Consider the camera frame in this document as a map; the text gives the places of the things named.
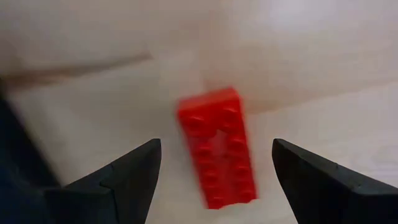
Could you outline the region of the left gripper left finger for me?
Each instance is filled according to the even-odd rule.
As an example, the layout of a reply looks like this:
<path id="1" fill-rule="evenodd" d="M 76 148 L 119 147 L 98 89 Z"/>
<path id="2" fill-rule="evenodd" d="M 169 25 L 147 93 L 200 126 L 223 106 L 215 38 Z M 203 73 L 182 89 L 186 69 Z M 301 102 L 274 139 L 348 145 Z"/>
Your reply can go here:
<path id="1" fill-rule="evenodd" d="M 162 160 L 151 139 L 99 170 L 44 196 L 56 224 L 145 224 Z"/>

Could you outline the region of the red long block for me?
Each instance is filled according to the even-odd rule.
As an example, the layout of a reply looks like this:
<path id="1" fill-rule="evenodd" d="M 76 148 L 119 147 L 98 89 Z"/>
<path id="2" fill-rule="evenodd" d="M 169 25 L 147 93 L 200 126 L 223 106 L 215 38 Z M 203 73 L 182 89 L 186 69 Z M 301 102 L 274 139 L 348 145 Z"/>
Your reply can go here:
<path id="1" fill-rule="evenodd" d="M 224 88 L 184 98 L 177 105 L 177 118 L 207 208 L 257 199 L 238 92 Z"/>

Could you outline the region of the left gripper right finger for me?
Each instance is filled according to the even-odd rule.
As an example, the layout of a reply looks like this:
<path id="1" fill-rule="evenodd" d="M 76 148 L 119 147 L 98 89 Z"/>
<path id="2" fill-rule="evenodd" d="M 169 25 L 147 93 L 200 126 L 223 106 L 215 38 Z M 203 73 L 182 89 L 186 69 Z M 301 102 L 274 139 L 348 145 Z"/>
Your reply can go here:
<path id="1" fill-rule="evenodd" d="M 398 224 L 398 188 L 284 139 L 272 160 L 298 224 Z"/>

